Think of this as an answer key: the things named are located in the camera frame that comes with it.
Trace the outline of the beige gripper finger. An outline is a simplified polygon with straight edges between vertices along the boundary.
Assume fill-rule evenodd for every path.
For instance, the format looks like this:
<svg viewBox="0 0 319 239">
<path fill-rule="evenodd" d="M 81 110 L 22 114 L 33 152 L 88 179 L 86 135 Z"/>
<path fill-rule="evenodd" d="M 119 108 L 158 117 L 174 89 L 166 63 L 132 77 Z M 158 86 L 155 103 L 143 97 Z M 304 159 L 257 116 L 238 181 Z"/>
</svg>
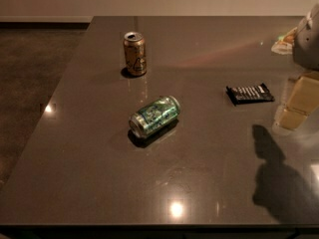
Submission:
<svg viewBox="0 0 319 239">
<path fill-rule="evenodd" d="M 319 72 L 304 73 L 294 82 L 287 101 L 278 108 L 274 124 L 295 130 L 318 108 Z"/>
</svg>

